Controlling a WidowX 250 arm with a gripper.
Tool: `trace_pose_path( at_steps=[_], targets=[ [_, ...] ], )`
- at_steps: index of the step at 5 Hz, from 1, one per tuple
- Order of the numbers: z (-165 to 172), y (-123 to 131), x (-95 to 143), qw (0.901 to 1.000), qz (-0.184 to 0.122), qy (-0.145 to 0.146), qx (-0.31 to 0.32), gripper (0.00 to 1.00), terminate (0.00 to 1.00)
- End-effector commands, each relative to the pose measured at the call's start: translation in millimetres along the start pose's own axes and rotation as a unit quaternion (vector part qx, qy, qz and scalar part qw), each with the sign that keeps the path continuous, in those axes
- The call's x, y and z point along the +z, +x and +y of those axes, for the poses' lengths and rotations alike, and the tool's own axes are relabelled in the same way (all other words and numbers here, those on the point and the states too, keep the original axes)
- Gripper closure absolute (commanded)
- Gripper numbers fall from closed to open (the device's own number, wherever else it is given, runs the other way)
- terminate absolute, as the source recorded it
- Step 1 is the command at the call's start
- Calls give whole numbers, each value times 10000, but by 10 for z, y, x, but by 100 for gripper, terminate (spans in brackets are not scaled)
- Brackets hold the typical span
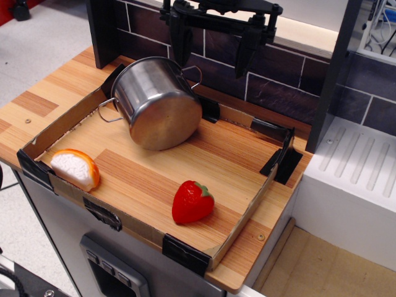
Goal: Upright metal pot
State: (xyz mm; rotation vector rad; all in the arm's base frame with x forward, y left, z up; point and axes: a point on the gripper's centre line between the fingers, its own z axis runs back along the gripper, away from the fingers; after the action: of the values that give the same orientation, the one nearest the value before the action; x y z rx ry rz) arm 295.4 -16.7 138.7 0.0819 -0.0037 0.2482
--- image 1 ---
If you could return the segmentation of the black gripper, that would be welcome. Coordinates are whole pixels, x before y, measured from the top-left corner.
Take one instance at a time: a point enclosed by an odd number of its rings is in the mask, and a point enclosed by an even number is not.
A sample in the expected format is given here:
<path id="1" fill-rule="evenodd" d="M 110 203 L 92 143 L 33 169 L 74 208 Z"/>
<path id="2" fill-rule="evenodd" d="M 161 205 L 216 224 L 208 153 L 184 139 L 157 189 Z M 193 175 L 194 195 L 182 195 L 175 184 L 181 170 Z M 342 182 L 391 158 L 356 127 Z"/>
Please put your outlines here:
<path id="1" fill-rule="evenodd" d="M 180 66 L 191 55 L 191 28 L 241 37 L 235 64 L 238 79 L 247 74 L 258 48 L 275 38 L 282 13 L 282 6 L 268 1 L 163 1 L 160 19 L 170 28 L 174 60 Z"/>

